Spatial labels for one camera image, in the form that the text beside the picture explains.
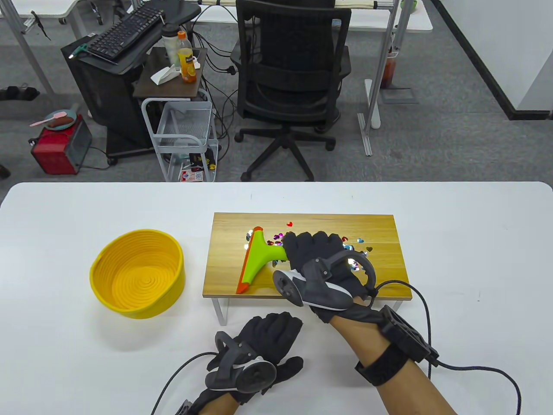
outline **black baseboard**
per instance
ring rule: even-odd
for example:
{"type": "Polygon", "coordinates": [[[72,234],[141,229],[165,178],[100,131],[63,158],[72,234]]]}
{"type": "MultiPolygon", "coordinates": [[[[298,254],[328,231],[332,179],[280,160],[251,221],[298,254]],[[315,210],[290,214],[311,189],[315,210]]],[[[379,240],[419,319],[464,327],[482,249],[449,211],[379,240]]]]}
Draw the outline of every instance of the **black baseboard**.
{"type": "Polygon", "coordinates": [[[446,25],[451,33],[453,33],[453,36],[455,36],[455,39],[459,42],[459,45],[463,48],[468,58],[471,60],[472,64],[488,86],[490,92],[497,100],[497,103],[503,112],[507,115],[507,118],[510,120],[546,120],[549,117],[549,111],[521,111],[516,110],[513,107],[513,104],[511,104],[507,98],[507,95],[505,95],[505,92],[503,92],[486,65],[484,65],[484,62],[480,59],[480,56],[478,56],[474,48],[468,42],[465,35],[463,35],[459,29],[459,26],[457,26],[457,24],[453,21],[442,2],[440,0],[431,1],[438,10],[440,16],[442,16],[442,19],[444,19],[444,22],[446,22],[446,25]]]}

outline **caster wheel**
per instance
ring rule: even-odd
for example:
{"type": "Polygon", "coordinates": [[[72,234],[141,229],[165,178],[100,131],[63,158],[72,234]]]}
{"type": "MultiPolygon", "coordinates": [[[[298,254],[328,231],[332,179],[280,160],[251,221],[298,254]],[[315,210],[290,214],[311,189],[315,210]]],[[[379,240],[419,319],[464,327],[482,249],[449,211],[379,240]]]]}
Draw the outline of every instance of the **caster wheel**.
{"type": "Polygon", "coordinates": [[[10,173],[10,171],[7,168],[5,168],[3,165],[0,164],[0,179],[7,179],[11,175],[12,173],[10,173]]]}

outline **white wall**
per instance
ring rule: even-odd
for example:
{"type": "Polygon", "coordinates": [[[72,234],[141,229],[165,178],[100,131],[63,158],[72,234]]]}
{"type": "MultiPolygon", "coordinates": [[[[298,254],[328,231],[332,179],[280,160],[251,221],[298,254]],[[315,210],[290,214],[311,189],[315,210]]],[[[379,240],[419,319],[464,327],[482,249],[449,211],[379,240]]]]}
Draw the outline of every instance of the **white wall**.
{"type": "MultiPolygon", "coordinates": [[[[535,85],[553,51],[551,0],[441,0],[517,110],[550,110],[553,84],[535,85]]],[[[553,75],[553,61],[544,79],[553,75]]]]}

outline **yellow woven basket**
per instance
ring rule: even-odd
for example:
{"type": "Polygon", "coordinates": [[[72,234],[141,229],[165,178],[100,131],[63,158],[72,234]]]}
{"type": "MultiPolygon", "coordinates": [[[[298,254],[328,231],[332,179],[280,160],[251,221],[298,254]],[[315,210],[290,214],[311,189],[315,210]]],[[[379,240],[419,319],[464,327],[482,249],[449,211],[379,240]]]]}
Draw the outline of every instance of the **yellow woven basket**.
{"type": "Polygon", "coordinates": [[[182,249],[165,232],[129,232],[100,252],[90,285],[110,310],[133,319],[153,317],[169,309],[184,289],[182,249]]]}

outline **bottle cap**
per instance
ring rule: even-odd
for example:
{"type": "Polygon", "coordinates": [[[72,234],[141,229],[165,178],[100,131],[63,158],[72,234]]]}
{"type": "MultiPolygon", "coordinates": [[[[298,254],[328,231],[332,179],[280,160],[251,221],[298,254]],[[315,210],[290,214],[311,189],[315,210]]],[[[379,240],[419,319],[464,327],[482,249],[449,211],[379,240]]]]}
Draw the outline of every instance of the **bottle cap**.
{"type": "Polygon", "coordinates": [[[165,36],[166,38],[177,36],[178,32],[179,27],[173,23],[165,23],[161,28],[161,36],[165,36]]]}

